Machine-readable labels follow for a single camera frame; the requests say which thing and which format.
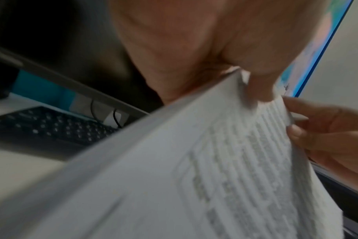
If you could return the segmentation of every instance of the paper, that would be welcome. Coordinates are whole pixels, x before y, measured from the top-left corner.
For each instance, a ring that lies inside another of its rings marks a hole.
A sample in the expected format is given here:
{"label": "paper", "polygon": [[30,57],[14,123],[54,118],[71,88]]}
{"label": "paper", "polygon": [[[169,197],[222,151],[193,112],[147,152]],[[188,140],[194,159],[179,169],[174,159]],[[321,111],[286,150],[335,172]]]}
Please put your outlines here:
{"label": "paper", "polygon": [[161,124],[127,129],[150,125],[128,147],[116,135],[80,156],[114,161],[25,238],[343,238],[340,209],[286,136],[282,99],[248,105],[243,87],[235,72],[153,114]]}

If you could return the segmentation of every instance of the skin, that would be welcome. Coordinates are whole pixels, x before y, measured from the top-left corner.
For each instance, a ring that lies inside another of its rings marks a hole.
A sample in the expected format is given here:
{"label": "skin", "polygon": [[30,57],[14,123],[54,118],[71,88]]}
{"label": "skin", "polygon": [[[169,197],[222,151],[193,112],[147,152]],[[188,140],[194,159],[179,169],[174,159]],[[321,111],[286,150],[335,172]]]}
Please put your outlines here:
{"label": "skin", "polygon": [[273,99],[283,70],[317,30],[327,0],[109,0],[117,33],[164,103],[251,72],[247,95]]}
{"label": "skin", "polygon": [[293,113],[306,116],[287,128],[310,159],[358,190],[358,111],[284,97]]}

